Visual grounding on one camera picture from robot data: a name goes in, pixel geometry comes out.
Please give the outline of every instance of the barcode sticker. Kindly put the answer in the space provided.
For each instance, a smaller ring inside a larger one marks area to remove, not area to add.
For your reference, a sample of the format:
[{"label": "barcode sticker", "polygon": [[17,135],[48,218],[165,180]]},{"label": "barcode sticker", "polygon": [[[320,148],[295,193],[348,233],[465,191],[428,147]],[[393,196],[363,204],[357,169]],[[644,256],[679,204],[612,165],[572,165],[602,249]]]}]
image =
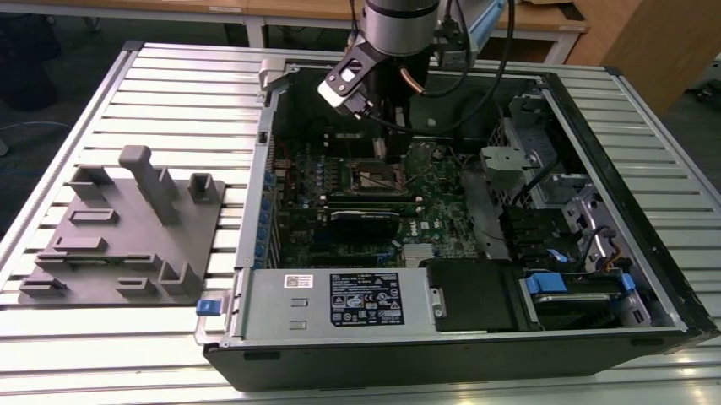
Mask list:
[{"label": "barcode sticker", "polygon": [[287,289],[311,289],[313,287],[313,275],[285,274],[283,285]]}]

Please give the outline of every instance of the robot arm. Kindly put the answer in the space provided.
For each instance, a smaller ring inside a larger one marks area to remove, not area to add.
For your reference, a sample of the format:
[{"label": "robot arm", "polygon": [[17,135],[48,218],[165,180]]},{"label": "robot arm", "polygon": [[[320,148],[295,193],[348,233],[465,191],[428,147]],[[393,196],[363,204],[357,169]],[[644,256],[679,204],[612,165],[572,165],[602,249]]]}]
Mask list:
[{"label": "robot arm", "polygon": [[[504,4],[506,0],[485,0],[465,7],[479,10],[468,28],[459,3],[459,21],[451,17],[451,7],[439,21],[439,0],[365,0],[355,43],[317,88],[325,101],[356,119],[373,115],[403,125],[407,101],[424,85],[429,57],[436,56],[441,68],[456,67],[457,61],[472,64]],[[416,86],[408,85],[408,78]],[[404,154],[409,139],[401,132],[384,134],[385,161]]]}]

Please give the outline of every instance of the black cable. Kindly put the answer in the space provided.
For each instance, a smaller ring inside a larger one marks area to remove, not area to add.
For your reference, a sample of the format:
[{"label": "black cable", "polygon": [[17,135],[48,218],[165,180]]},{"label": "black cable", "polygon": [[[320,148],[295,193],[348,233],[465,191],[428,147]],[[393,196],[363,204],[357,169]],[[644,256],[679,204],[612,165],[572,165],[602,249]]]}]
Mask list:
[{"label": "black cable", "polygon": [[590,236],[586,240],[586,245],[583,246],[583,252],[578,256],[578,265],[575,267],[575,273],[583,273],[583,267],[586,266],[586,257],[587,257],[587,253],[590,252],[590,246],[594,244],[594,239],[598,236],[598,234],[600,234],[600,232],[606,230],[607,228],[608,227],[606,225],[600,225],[590,233]]},{"label": "black cable", "polygon": [[352,35],[357,34],[357,16],[356,16],[356,0],[348,0],[349,2],[349,33]]},{"label": "black cable", "polygon": [[445,9],[443,11],[443,18],[444,19],[448,19],[451,17],[451,3],[452,3],[452,0],[448,0],[445,2]]},{"label": "black cable", "polygon": [[514,29],[515,29],[515,5],[512,1],[508,1],[508,28],[506,29],[506,45],[503,47],[503,55],[500,56],[500,63],[498,64],[498,72],[495,73],[494,84],[491,85],[491,88],[488,89],[485,96],[483,97],[480,102],[472,107],[469,113],[465,114],[455,123],[449,124],[445,128],[428,130],[428,129],[403,127],[400,125],[393,124],[392,122],[385,121],[383,118],[373,116],[372,114],[365,113],[365,118],[375,121],[383,127],[392,129],[393,131],[412,133],[415,135],[428,135],[428,136],[440,135],[440,134],[445,134],[447,132],[451,132],[455,128],[460,127],[463,123],[475,116],[475,114],[477,113],[483,105],[492,98],[495,89],[498,89],[498,86],[500,85],[500,79],[503,77],[503,73],[506,72],[506,65],[508,64],[510,44],[512,43]]},{"label": "black cable", "polygon": [[518,203],[518,200],[520,197],[528,192],[532,187],[536,186],[536,184],[540,182],[542,179],[551,173],[552,168],[560,163],[560,156],[555,156],[555,159],[550,164],[544,166],[543,169],[540,169],[536,173],[536,175],[530,179],[528,183],[522,187],[520,191],[515,194],[514,199],[510,200],[511,207]]},{"label": "black cable", "polygon": [[457,76],[457,80],[448,86],[447,89],[437,90],[437,91],[427,91],[424,90],[420,93],[421,97],[428,97],[429,99],[436,99],[440,97],[444,97],[449,93],[452,93],[457,87],[460,87],[460,84],[463,84],[464,79],[468,76],[468,72],[471,71],[472,65],[475,64],[475,58],[471,55],[471,37],[468,36],[468,27],[464,24],[464,15],[463,10],[460,9],[460,0],[448,0],[448,4],[455,3],[455,9],[457,10],[457,19],[460,20],[460,30],[463,31],[463,39],[464,39],[464,65],[463,70],[460,71],[460,75]]}]

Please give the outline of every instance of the wooden table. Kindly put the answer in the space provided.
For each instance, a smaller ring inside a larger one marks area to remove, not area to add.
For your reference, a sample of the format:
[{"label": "wooden table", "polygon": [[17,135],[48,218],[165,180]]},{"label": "wooden table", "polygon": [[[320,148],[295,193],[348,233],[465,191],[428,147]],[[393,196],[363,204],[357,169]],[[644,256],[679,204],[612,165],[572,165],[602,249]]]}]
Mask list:
[{"label": "wooden table", "polygon": [[[356,0],[357,11],[361,7],[363,0]],[[255,48],[267,45],[263,32],[268,25],[349,27],[347,0],[5,0],[0,1],[0,12],[244,24]],[[506,25],[503,16],[492,37],[506,36]],[[586,31],[587,23],[566,19],[555,6],[516,6],[515,38],[552,43],[546,63],[566,61]]]}]

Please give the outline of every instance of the cable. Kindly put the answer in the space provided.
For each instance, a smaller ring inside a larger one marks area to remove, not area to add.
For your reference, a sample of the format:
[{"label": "cable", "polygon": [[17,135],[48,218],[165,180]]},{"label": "cable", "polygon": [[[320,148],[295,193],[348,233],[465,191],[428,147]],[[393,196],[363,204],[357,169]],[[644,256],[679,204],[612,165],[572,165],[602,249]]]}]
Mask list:
[{"label": "cable", "polygon": [[528,192],[532,187],[536,186],[536,184],[540,182],[542,179],[551,173],[552,168],[560,163],[560,156],[556,155],[552,162],[536,173],[535,177],[530,179],[528,184],[526,184],[520,191],[515,194],[514,199],[510,200],[510,205],[514,206],[515,203],[518,203],[518,200],[520,197]]},{"label": "cable", "polygon": [[380,183],[379,181],[372,180],[367,175],[361,175],[360,173],[356,173],[356,174],[357,174],[357,177],[364,178],[367,181],[369,181],[371,183],[377,184],[377,185],[381,186],[383,188],[389,188],[391,190],[395,190],[395,187],[393,187],[393,186],[388,186],[387,184],[383,184],[383,183]]},{"label": "cable", "polygon": [[464,39],[464,65],[463,70],[460,71],[460,75],[457,76],[457,80],[443,90],[436,91],[427,91],[423,90],[420,96],[428,97],[429,99],[437,99],[440,97],[444,97],[449,93],[452,93],[457,87],[460,87],[460,84],[463,84],[464,79],[468,76],[468,72],[471,71],[472,65],[475,64],[475,58],[471,55],[471,37],[468,36],[468,27],[464,24],[464,15],[463,10],[460,9],[460,0],[448,0],[448,2],[455,3],[455,9],[457,11],[457,19],[460,20],[460,30],[463,31],[463,39]]},{"label": "cable", "polygon": [[608,260],[606,260],[606,262],[602,265],[603,272],[607,272],[610,270],[610,266],[612,265],[614,261],[618,260],[622,254],[620,247],[615,244],[615,242],[612,241],[612,238],[607,238],[607,242],[608,242],[610,247],[612,247],[614,249],[614,253],[612,253],[612,256],[608,258]]},{"label": "cable", "polygon": [[403,78],[403,81],[407,84],[407,87],[409,87],[416,94],[421,95],[425,89],[423,88],[423,86],[420,86],[420,84],[415,81],[413,77],[409,75],[409,72],[407,71],[407,67],[400,66],[397,71],[400,73],[400,77]]},{"label": "cable", "polygon": [[479,231],[480,231],[480,233],[481,233],[484,236],[487,236],[488,238],[495,239],[495,240],[499,240],[500,242],[504,242],[504,241],[506,241],[503,238],[499,238],[498,236],[492,236],[491,234],[488,234],[484,230],[480,229]]},{"label": "cable", "polygon": [[456,10],[457,10],[457,19],[460,20],[460,29],[463,30],[463,37],[464,37],[464,65],[463,70],[460,71],[460,76],[457,76],[457,80],[448,86],[447,89],[437,90],[437,91],[427,91],[423,86],[415,81],[413,77],[411,76],[409,72],[407,71],[407,68],[403,66],[400,67],[400,77],[403,78],[403,81],[405,82],[407,86],[413,90],[415,93],[417,93],[421,97],[428,97],[429,99],[436,99],[440,97],[444,97],[449,93],[452,93],[460,84],[463,84],[464,79],[467,78],[468,72],[472,68],[472,60],[471,60],[471,40],[468,36],[468,29],[464,25],[464,15],[463,10],[460,9],[460,2],[459,0],[448,0],[445,4],[445,18],[448,19],[449,16],[449,4],[455,3]]},{"label": "cable", "polygon": [[416,175],[413,175],[409,179],[405,180],[405,182],[403,183],[403,186],[407,186],[411,181],[413,181],[417,177],[423,176],[425,173],[428,173],[428,171],[433,168],[435,166],[433,165],[428,165],[428,167],[425,167],[425,169],[423,169],[423,171],[420,173],[417,173]]},{"label": "cable", "polygon": [[349,33],[357,34],[357,16],[356,16],[356,0],[348,0],[349,3]]},{"label": "cable", "polygon": [[1,127],[0,131],[3,131],[5,129],[10,129],[14,127],[25,127],[30,125],[38,125],[38,126],[49,126],[49,127],[62,127],[65,129],[72,129],[72,127],[68,124],[62,124],[61,122],[52,122],[52,121],[29,121],[29,122],[18,122],[17,124],[8,125],[6,127]]},{"label": "cable", "polygon": [[498,89],[498,86],[500,85],[500,79],[503,77],[503,73],[506,72],[506,65],[508,64],[510,45],[512,43],[514,29],[515,29],[515,4],[511,1],[508,2],[508,28],[506,30],[506,45],[503,47],[503,55],[500,56],[500,63],[498,65],[498,71],[495,73],[494,84],[491,85],[491,88],[488,89],[485,96],[479,101],[479,103],[472,107],[468,114],[465,114],[455,123],[449,124],[444,128],[435,129],[431,131],[427,129],[403,127],[397,124],[393,124],[392,122],[385,121],[383,118],[373,116],[372,114],[368,114],[367,112],[365,112],[364,117],[375,121],[383,127],[392,129],[393,131],[412,133],[415,135],[428,135],[428,136],[440,135],[447,132],[451,132],[455,128],[460,127],[463,123],[475,116],[475,114],[477,113],[483,105],[487,103],[487,101],[492,99],[494,92]]},{"label": "cable", "polygon": [[592,230],[590,233],[590,237],[586,240],[586,245],[583,246],[583,251],[580,255],[578,256],[578,266],[575,267],[575,273],[568,274],[586,274],[587,272],[583,272],[583,267],[586,266],[586,257],[587,253],[590,252],[590,246],[594,244],[594,239],[600,234],[603,230],[606,230],[608,227],[606,225],[600,225],[598,228]]}]

